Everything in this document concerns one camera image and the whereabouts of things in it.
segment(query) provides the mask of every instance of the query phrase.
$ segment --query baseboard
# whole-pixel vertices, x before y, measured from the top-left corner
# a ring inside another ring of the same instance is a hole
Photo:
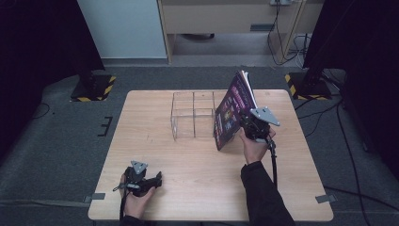
[[[102,58],[105,67],[132,67],[137,65],[168,65],[167,58]]]

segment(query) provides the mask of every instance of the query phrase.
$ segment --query black and yellow hazard tape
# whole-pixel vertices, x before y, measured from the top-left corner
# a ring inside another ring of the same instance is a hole
[[[329,100],[330,96],[328,95],[300,95],[297,93],[297,88],[295,87],[293,80],[291,79],[290,74],[285,74],[285,81],[287,82],[288,88],[290,89],[291,95],[294,100]]]
[[[90,101],[103,101],[105,100],[112,87],[114,86],[116,76],[109,76],[109,80],[104,86],[104,93],[102,95],[96,96],[96,97],[89,97],[88,95],[83,94],[82,96],[76,96],[76,97],[71,97],[72,102],[90,102]]]

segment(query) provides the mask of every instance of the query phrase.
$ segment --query light wood tabletop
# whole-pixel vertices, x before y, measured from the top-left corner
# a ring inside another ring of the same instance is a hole
[[[170,113],[178,90],[134,90],[127,95],[88,216],[119,219],[120,193],[113,192],[132,160],[149,164],[146,178],[162,171],[163,184],[151,199],[144,219],[247,221],[246,193],[240,170],[246,161],[239,137],[218,151],[213,137],[173,138]],[[255,89],[258,107],[268,106],[281,126],[273,126],[279,192],[295,221],[329,221],[329,202],[294,111],[281,89]],[[223,95],[215,97],[216,106]],[[270,152],[263,164],[272,176]]]

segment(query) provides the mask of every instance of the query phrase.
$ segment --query gray floor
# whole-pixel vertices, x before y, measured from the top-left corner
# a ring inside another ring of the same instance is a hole
[[[131,89],[226,89],[232,72],[244,69],[251,74],[255,89],[288,89],[283,76],[300,72],[298,58],[276,66],[266,44],[266,34],[217,35],[212,40],[191,40],[179,36],[173,61],[168,64],[107,65],[107,73],[117,77],[110,96],[103,102],[71,103],[70,94],[77,76],[49,86],[32,120],[16,143],[8,161],[0,168],[0,200],[50,200],[81,202],[94,192],[112,141],[124,97]],[[333,70],[343,81],[344,72]],[[330,87],[333,93],[338,91]],[[312,101],[300,107],[298,117],[322,111],[338,103]],[[294,106],[304,101],[293,100]],[[399,183],[381,162],[377,153],[363,151],[361,137],[350,116],[339,108],[344,131],[364,195],[399,207]],[[113,117],[106,137],[101,124]],[[325,186],[356,192],[354,168],[338,124],[336,108],[300,120]],[[331,207],[330,222],[298,222],[297,225],[366,225],[355,195],[326,189],[337,202]],[[399,214],[384,204],[363,199],[371,225],[399,225]],[[228,222],[231,225],[242,225]],[[0,205],[0,225],[91,225],[86,207],[44,207],[37,205]],[[98,221],[97,225],[118,225]],[[197,222],[160,222],[157,225],[199,225]],[[206,225],[226,225],[207,222]]]

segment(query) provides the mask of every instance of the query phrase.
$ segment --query hand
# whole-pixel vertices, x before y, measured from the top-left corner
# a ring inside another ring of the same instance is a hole
[[[272,128],[270,128],[268,139],[273,138],[275,134],[276,132]],[[247,160],[247,165],[253,162],[262,161],[268,148],[267,144],[256,142],[255,140],[247,138],[246,132],[243,128],[240,128],[240,138],[243,140],[244,143],[244,157]]]
[[[120,177],[120,182],[124,183],[124,181],[125,181],[125,175],[122,174],[122,176]],[[120,190],[120,195],[122,197],[123,197],[123,190],[124,189]],[[123,210],[125,215],[141,219],[146,209],[146,205],[154,193],[155,193],[155,186],[150,188],[147,194],[144,195],[143,197],[134,196],[132,192],[130,192],[129,195],[126,197],[126,203]]]

